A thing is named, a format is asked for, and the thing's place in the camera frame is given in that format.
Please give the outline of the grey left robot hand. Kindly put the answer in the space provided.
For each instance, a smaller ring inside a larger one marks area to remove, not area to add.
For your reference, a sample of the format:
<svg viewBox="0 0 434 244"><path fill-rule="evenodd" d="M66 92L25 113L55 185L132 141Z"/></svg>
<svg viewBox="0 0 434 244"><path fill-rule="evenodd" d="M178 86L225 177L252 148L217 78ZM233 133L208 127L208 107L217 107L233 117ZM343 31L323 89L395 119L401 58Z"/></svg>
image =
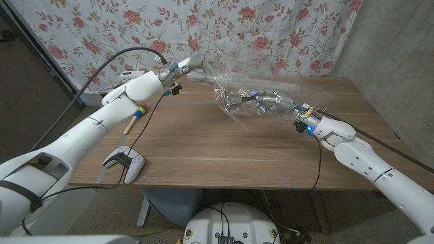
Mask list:
<svg viewBox="0 0 434 244"><path fill-rule="evenodd" d="M211 75L205 73L205 56L195 54L180 62L173 62L159 73L159 80L163 87L171 87L176 80L185 76L192 83L213 85Z"/></svg>

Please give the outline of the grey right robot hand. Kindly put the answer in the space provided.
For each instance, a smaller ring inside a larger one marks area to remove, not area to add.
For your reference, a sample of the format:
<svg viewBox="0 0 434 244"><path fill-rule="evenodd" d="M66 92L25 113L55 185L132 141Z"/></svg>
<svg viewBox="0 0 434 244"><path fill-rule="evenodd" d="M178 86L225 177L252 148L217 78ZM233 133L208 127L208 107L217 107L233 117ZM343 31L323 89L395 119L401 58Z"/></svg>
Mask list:
<svg viewBox="0 0 434 244"><path fill-rule="evenodd" d="M260 113L271 113L280 119L293 121L299 133L313 133L319 126L321 118L308 104L299 105L290 98L279 95L276 91L257 90L251 93Z"/></svg>

